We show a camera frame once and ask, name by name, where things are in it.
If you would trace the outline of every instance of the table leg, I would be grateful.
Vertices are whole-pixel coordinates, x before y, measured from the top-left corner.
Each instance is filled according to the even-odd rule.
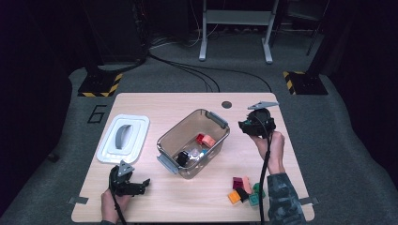
[[[269,37],[271,36],[272,26],[275,20],[276,9],[278,7],[278,4],[279,0],[275,0],[271,14],[269,15],[268,19],[268,28],[267,28],[266,37],[261,38],[263,44],[264,56],[266,57],[267,64],[272,64],[272,55],[268,43],[269,43]]]
[[[206,50],[207,50],[207,0],[203,0],[202,45],[200,47],[199,61],[206,60]]]

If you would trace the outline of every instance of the wooden table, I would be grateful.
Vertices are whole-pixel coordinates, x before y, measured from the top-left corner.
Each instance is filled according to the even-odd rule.
[[[110,112],[101,140],[118,114],[146,115],[150,120],[142,153],[132,165],[135,168],[132,183],[151,179],[144,195],[131,199],[124,214],[129,222],[238,222],[259,221],[258,206],[248,202],[231,204],[227,195],[232,191],[234,176],[248,176],[251,185],[259,182],[263,164],[253,141],[242,133],[237,122],[246,120],[247,108],[259,101],[276,101],[268,93],[128,93],[119,94]],[[232,107],[225,109],[224,101]],[[230,134],[224,140],[221,152],[193,179],[167,171],[157,160],[160,155],[157,140],[170,128],[197,109],[215,112],[229,123]],[[299,198],[308,197],[299,165],[290,142],[279,106],[268,108],[275,119],[276,130],[285,136],[283,163]],[[76,203],[72,213],[75,222],[101,221],[100,194],[108,187],[112,164],[103,164],[94,155],[84,180],[80,197],[86,204]],[[264,189],[268,193],[267,182]],[[268,210],[268,197],[264,199]],[[307,220],[314,219],[310,204],[303,205]]]

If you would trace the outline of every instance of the gray carpet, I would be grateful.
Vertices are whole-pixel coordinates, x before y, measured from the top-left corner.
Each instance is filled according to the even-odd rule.
[[[178,63],[249,72],[269,83],[281,103],[308,192],[321,201],[314,206],[315,219],[310,224],[398,224],[398,192],[353,132],[345,105],[329,78],[321,75],[327,96],[291,96],[287,90],[283,71],[305,71],[321,37],[312,54],[306,56],[311,39],[282,32],[271,49],[272,65],[265,63],[261,37],[255,33],[220,35],[209,41],[205,62],[198,61],[199,43],[192,47],[164,45],[150,52]],[[263,82],[248,74],[200,70],[217,82],[221,92],[269,92]],[[118,93],[210,91],[201,79],[151,58],[123,74],[113,97],[77,97],[84,77],[83,69],[70,75],[72,100],[63,135],[54,149],[59,161],[43,161],[2,216],[1,224],[73,224],[73,205],[67,201],[79,195]],[[210,79],[207,82],[217,92],[216,85]],[[98,105],[104,106],[97,109],[104,113],[103,119],[98,124],[87,124]]]

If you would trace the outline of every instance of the orange block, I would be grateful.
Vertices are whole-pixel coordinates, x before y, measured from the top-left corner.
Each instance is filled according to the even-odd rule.
[[[240,196],[237,191],[233,190],[231,193],[228,194],[228,199],[231,203],[237,203],[240,200]]]

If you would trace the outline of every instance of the printed number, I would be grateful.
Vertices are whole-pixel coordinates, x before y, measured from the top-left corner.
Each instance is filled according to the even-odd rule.
[[[96,112],[97,108],[99,108],[99,107],[106,107],[106,105],[96,105],[96,107],[94,108],[93,112],[90,115],[90,118],[87,121],[87,124],[99,124],[100,123],[105,112]]]

